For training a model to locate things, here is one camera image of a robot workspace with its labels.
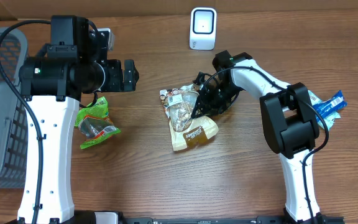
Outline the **beige pastry snack packet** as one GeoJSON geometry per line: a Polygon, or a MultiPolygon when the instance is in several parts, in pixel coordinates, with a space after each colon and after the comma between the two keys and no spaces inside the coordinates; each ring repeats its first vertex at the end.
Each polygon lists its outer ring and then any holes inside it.
{"type": "Polygon", "coordinates": [[[160,100],[168,118],[173,151],[178,152],[207,143],[219,128],[209,117],[192,118],[198,90],[195,84],[160,90],[160,100]]]}

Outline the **green snack packet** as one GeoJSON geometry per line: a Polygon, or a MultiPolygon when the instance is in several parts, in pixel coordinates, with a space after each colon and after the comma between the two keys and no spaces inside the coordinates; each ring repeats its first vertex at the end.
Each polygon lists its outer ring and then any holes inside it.
{"type": "Polygon", "coordinates": [[[75,127],[86,136],[85,142],[80,144],[81,149],[95,146],[121,132],[109,118],[108,101],[104,96],[92,107],[79,110],[75,127]]]}

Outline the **white snack packet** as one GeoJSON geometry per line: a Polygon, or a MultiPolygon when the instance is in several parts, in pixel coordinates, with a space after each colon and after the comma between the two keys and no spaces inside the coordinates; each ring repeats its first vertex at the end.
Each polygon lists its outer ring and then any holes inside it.
{"type": "MultiPolygon", "coordinates": [[[[308,91],[309,96],[310,96],[310,100],[311,100],[311,104],[314,106],[318,103],[322,103],[323,100],[321,100],[320,98],[318,98],[311,90],[308,91]]],[[[328,129],[331,129],[332,126],[334,125],[334,121],[335,119],[339,119],[341,116],[338,112],[332,112],[331,114],[329,114],[327,117],[324,118],[325,123],[327,124],[328,129]]]]}

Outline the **blue oreo packet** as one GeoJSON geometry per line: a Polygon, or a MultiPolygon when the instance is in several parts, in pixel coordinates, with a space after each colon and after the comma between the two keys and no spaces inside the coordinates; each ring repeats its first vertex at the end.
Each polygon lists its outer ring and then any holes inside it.
{"type": "Polygon", "coordinates": [[[347,106],[342,91],[339,90],[331,99],[313,105],[320,117],[326,118],[330,114],[337,112],[347,106]]]}

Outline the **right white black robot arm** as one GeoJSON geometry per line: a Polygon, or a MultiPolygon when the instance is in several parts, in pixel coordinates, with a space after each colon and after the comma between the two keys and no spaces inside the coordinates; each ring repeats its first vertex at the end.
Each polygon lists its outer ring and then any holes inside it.
{"type": "Polygon", "coordinates": [[[224,113],[241,91],[260,101],[265,140],[280,158],[286,187],[287,223],[324,223],[314,194],[313,150],[319,136],[308,89],[291,85],[263,70],[247,53],[228,51],[213,59],[215,74],[199,72],[192,118],[224,113]]]}

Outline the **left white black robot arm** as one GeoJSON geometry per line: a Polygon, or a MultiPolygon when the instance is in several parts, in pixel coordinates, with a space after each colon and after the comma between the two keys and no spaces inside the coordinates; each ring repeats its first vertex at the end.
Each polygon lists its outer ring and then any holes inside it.
{"type": "Polygon", "coordinates": [[[84,17],[53,16],[46,51],[19,70],[27,108],[24,193],[18,223],[122,223],[120,212],[76,210],[71,193],[71,151],[82,94],[134,91],[132,60],[107,58],[114,44],[108,28],[84,17]]]}

